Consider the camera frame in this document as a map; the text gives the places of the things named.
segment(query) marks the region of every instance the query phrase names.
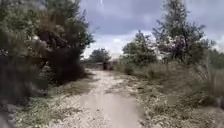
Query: green bush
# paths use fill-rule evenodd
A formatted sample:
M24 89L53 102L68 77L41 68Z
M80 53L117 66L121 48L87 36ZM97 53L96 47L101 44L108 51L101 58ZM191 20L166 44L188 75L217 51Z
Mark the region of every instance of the green bush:
M124 73L127 74L127 75L133 75L134 73L134 69L132 66L130 65L127 65L124 67Z

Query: sandy path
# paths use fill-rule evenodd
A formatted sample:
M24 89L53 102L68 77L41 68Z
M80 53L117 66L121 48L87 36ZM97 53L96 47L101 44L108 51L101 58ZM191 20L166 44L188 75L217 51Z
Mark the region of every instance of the sandy path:
M115 78L110 72L90 70L96 80L88 94L67 97L57 109L78 108L59 123L51 122L49 128L139 128L137 102L111 88L117 88L124 79Z

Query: distant tree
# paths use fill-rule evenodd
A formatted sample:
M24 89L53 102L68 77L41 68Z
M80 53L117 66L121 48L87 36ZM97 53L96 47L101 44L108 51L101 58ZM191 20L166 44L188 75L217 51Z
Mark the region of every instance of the distant tree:
M149 35L139 31L135 39L123 48L124 57L135 64L147 64L156 61L156 55L152 50L152 41Z
M184 64L194 64L203 58L214 42L203 40L204 25L187 21L187 9L182 0L167 0L163 21L154 29L154 36L161 52L169 53L172 59Z
M216 69L224 69L224 53L217 50L208 51L211 66Z
M110 60L109 51L104 48L94 50L89 57L92 62L108 62Z

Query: sky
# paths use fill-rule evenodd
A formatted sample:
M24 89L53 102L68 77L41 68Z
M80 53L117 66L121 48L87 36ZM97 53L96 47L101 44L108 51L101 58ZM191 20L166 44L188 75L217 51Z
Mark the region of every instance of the sky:
M138 30L151 34L163 16L164 0L82 0L95 43L84 52L87 58L94 49L106 48L113 58L133 40ZM205 25L206 37L224 51L224 0L185 0L189 21Z

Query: dry grass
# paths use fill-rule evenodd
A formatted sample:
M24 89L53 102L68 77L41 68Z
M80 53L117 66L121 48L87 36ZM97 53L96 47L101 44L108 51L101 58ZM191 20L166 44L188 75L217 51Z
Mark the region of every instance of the dry grass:
M47 98L33 98L29 106L25 109L20 109L16 112L16 125L18 128L25 128L28 126L42 127L50 121L60 121L69 115L81 110L76 108L66 108L54 110L55 106L59 105L61 100L53 100L53 97L60 95L73 96L86 93L90 90L89 82L92 79L82 79L77 82L71 82L61 87L54 87L49 91Z

